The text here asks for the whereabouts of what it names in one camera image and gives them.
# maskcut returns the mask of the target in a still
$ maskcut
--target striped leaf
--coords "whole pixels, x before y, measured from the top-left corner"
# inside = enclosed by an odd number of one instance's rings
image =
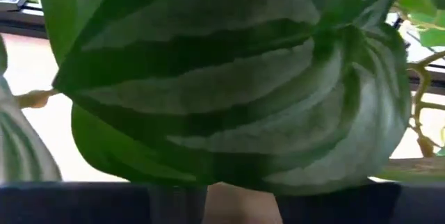
[[[6,63],[6,60],[6,49],[0,36],[0,63]],[[60,181],[56,162],[20,110],[3,77],[3,65],[1,68],[0,183]]]
[[[54,86],[76,104],[82,155],[108,173],[320,193],[378,172],[407,126],[394,0],[51,1],[47,18],[71,25],[47,19]],[[81,136],[92,115],[128,138]]]

